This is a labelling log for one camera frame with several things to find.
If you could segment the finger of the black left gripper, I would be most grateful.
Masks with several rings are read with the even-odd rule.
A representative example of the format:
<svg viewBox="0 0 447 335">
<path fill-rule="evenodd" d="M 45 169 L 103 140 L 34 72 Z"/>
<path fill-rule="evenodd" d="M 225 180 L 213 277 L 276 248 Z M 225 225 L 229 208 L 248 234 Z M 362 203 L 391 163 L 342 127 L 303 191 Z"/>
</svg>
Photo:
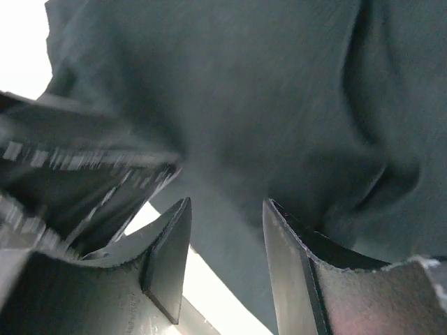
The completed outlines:
<svg viewBox="0 0 447 335">
<path fill-rule="evenodd" d="M 79 258 L 117 241 L 180 157 L 72 100 L 1 94 L 1 246 Z"/>
</svg>

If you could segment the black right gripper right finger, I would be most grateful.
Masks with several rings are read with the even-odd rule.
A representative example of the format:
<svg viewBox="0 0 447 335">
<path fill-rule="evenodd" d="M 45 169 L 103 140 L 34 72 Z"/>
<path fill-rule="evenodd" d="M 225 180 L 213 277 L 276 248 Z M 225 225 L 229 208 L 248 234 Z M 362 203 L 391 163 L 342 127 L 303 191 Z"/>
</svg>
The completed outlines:
<svg viewBox="0 0 447 335">
<path fill-rule="evenodd" d="M 388 264 L 308 230 L 275 201 L 263 230 L 280 334 L 445 334 L 446 259 Z"/>
</svg>

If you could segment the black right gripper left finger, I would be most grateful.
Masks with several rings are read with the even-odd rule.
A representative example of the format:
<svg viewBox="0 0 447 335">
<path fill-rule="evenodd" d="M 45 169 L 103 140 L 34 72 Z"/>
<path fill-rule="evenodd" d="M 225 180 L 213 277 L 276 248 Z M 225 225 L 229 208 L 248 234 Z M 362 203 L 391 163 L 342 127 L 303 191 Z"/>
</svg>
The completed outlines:
<svg viewBox="0 0 447 335">
<path fill-rule="evenodd" d="M 1 333 L 164 333 L 179 322 L 190 236 L 184 198 L 81 260 L 2 250 Z"/>
</svg>

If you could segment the black t shirt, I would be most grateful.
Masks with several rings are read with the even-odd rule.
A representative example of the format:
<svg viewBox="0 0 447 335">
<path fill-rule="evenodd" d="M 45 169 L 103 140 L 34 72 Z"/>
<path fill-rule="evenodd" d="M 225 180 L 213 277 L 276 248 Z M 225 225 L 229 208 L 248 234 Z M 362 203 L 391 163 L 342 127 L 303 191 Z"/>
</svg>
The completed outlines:
<svg viewBox="0 0 447 335">
<path fill-rule="evenodd" d="M 269 330 L 262 206 L 372 258 L 446 254 L 445 1 L 49 1 L 51 94 L 166 142 L 192 247 Z"/>
</svg>

